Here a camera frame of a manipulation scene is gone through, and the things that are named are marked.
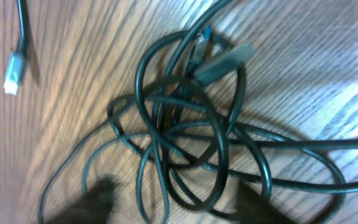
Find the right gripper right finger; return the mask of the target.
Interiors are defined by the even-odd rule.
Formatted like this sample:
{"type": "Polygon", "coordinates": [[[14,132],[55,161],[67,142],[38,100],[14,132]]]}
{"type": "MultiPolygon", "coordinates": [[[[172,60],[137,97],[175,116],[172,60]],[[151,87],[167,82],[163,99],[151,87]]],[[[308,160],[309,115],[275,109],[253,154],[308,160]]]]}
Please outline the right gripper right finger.
{"type": "Polygon", "coordinates": [[[294,224],[294,221],[264,201],[245,182],[238,182],[236,202],[240,224],[294,224]]]}

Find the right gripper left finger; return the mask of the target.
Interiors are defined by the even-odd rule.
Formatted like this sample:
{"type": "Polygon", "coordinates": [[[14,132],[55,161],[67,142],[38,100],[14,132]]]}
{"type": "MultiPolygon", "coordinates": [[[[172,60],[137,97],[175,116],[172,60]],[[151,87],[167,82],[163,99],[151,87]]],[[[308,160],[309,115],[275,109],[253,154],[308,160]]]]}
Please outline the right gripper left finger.
{"type": "Polygon", "coordinates": [[[105,177],[46,224],[106,224],[115,206],[117,184],[105,177]]]}

